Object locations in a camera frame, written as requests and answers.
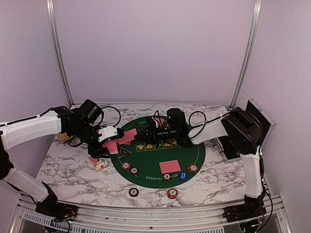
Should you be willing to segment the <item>red playing card deck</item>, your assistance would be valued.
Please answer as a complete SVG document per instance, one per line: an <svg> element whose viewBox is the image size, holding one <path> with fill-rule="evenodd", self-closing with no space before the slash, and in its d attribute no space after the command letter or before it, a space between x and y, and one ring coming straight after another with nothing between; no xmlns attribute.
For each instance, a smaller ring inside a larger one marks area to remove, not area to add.
<svg viewBox="0 0 311 233"><path fill-rule="evenodd" d="M118 145L117 145L117 142L115 140L106 141L103 144L103 148L106 148L111 155L119 153Z"/></svg>

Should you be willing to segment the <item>triangular all-in dealer button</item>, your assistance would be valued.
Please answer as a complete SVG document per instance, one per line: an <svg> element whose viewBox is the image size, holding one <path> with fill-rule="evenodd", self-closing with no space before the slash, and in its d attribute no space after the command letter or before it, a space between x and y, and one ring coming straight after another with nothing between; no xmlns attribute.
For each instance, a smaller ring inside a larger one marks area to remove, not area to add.
<svg viewBox="0 0 311 233"><path fill-rule="evenodd" d="M132 154L131 151L121 147L120 151L119 151L119 158L123 158L123 157L126 157L126 156L131 155L131 154Z"/></svg>

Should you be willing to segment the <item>red chips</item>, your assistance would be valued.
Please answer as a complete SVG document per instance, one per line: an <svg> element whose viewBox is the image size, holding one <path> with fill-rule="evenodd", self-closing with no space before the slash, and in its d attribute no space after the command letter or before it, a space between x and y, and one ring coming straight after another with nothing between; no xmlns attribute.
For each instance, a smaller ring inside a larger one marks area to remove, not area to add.
<svg viewBox="0 0 311 233"><path fill-rule="evenodd" d="M195 173L199 170L199 167L196 164L191 164L188 166L188 171L190 173Z"/></svg>
<svg viewBox="0 0 311 233"><path fill-rule="evenodd" d="M130 170L131 169L131 164L129 162L124 162L121 165L123 170Z"/></svg>

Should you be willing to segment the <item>black chips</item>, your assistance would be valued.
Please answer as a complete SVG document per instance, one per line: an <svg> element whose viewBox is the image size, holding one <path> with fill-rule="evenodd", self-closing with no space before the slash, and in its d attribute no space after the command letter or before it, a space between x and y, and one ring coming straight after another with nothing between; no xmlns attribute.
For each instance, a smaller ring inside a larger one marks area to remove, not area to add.
<svg viewBox="0 0 311 233"><path fill-rule="evenodd" d="M163 181L168 182L168 181L170 181L172 179L172 175L170 173L164 173L162 175L162 179L163 179Z"/></svg>
<svg viewBox="0 0 311 233"><path fill-rule="evenodd" d="M137 176L140 173L140 170L137 167L132 167L130 173L134 176Z"/></svg>

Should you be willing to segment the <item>card dealt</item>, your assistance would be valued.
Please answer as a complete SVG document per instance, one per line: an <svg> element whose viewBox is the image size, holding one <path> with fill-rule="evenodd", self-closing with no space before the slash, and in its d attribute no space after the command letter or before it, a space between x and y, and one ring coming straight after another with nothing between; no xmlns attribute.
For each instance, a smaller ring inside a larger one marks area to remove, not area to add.
<svg viewBox="0 0 311 233"><path fill-rule="evenodd" d="M164 124L164 120L163 118L155 118L155 121L158 123L158 125L163 125Z"/></svg>
<svg viewBox="0 0 311 233"><path fill-rule="evenodd" d="M162 174L180 172L180 164L178 160L171 160L159 163Z"/></svg>

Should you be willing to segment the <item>black poker chip stack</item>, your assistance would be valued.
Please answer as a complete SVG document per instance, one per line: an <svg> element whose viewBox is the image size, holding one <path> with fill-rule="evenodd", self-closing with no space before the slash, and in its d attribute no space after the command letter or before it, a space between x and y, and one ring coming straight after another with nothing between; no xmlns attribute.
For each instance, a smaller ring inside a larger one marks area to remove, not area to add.
<svg viewBox="0 0 311 233"><path fill-rule="evenodd" d="M137 188L131 188L129 190L129 195L131 197L137 197L139 195L139 190Z"/></svg>

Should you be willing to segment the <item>blue small blind button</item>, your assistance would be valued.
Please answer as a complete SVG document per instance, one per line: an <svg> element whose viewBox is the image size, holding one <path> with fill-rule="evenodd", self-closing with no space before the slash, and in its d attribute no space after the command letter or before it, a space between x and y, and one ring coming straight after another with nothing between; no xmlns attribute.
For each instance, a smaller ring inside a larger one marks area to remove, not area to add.
<svg viewBox="0 0 311 233"><path fill-rule="evenodd" d="M185 182L185 181L187 181L189 179L189 174L187 172L185 172L185 171L180 171L178 173L177 177L178 177L178 179L180 181Z"/></svg>

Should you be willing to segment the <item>red poker chip stack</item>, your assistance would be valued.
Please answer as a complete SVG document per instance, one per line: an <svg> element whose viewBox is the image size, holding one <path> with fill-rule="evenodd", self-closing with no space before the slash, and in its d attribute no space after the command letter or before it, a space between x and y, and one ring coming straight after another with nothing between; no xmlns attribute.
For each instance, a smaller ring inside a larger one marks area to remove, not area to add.
<svg viewBox="0 0 311 233"><path fill-rule="evenodd" d="M167 197L169 199L175 199L178 196L178 191L175 188L170 188L167 191Z"/></svg>

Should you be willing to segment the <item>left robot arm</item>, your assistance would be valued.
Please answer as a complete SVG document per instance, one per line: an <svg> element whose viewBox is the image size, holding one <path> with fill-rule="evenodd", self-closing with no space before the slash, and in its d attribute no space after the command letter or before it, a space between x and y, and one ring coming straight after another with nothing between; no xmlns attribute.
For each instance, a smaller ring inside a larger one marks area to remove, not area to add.
<svg viewBox="0 0 311 233"><path fill-rule="evenodd" d="M89 155L99 158L106 151L104 143L119 134L115 126L95 124L96 119L103 115L96 103L86 100L72 110L66 106L51 107L38 115L1 123L0 179L34 199L38 213L63 217L75 206L58 202L47 184L23 171L20 165L22 162L38 163L44 154L41 148L49 148L45 142L52 142L59 133L79 138L87 144Z"/></svg>

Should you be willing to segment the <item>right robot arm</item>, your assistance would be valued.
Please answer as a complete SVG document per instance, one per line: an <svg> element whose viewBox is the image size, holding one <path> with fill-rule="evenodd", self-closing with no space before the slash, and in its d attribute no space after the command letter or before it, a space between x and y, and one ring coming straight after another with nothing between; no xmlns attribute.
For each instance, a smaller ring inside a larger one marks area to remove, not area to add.
<svg viewBox="0 0 311 233"><path fill-rule="evenodd" d="M167 126L156 116L146 117L146 122L148 127L134 137L146 144L175 139L180 146L190 148L215 138L228 137L233 150L242 158L245 172L245 203L241 206L241 214L252 217L259 210L265 196L262 181L264 129L251 112L235 108L222 116L192 126L182 110L171 108L167 111Z"/></svg>

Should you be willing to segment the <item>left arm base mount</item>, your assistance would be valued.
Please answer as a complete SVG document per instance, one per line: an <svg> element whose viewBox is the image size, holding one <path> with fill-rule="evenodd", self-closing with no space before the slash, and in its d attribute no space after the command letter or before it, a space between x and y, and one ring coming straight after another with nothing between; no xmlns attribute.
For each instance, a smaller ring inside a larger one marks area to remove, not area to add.
<svg viewBox="0 0 311 233"><path fill-rule="evenodd" d="M78 207L61 202L57 202L55 204L39 203L36 205L35 211L43 215L54 217L59 221L75 220Z"/></svg>

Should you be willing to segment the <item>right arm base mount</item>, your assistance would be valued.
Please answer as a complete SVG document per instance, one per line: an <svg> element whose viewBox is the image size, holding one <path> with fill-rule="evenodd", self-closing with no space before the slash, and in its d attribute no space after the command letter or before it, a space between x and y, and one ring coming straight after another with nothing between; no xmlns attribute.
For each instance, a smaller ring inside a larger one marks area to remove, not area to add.
<svg viewBox="0 0 311 233"><path fill-rule="evenodd" d="M253 217L264 216L267 213L264 206L254 209L253 206L247 206L246 204L228 206L225 207L223 211L223 217L226 218L227 222L235 222Z"/></svg>

